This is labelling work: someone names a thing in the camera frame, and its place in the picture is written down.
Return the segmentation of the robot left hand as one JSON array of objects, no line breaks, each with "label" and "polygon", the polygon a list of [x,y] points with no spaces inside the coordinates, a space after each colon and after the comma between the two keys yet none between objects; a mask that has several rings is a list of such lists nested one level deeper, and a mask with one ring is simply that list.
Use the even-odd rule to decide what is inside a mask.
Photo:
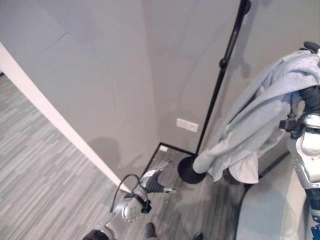
[{"label": "robot left hand", "polygon": [[163,170],[171,163],[172,161],[167,159],[157,165],[148,169],[140,178],[140,185],[146,190],[148,194],[150,193],[168,193],[175,194],[177,190],[173,187],[167,187],[159,183],[158,178]]}]

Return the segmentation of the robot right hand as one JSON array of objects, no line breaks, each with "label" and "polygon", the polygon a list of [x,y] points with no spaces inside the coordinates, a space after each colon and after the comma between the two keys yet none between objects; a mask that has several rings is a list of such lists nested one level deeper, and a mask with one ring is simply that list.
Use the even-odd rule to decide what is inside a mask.
[{"label": "robot right hand", "polygon": [[[311,53],[320,56],[320,45],[311,42],[305,41],[303,46],[306,50],[309,50]],[[311,86],[299,91],[301,99],[304,101],[305,107],[304,112],[306,114],[319,114],[320,113],[320,85]]]}]

